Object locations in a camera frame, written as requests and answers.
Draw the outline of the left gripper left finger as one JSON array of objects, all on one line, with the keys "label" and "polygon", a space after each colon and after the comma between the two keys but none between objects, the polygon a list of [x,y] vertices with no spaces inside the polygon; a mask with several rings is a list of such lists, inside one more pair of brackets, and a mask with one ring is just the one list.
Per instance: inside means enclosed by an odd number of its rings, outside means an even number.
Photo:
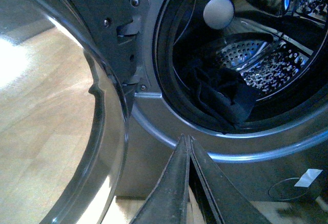
[{"label": "left gripper left finger", "polygon": [[160,179],[130,223],[186,223],[189,171],[190,149],[182,135]]}]

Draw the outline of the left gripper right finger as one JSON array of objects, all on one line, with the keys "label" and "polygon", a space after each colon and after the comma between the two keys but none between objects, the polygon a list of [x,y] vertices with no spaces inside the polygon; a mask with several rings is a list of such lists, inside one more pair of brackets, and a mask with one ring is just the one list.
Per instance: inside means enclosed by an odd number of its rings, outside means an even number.
[{"label": "left gripper right finger", "polygon": [[205,223],[270,223],[231,183],[200,143],[188,136],[189,185]]}]

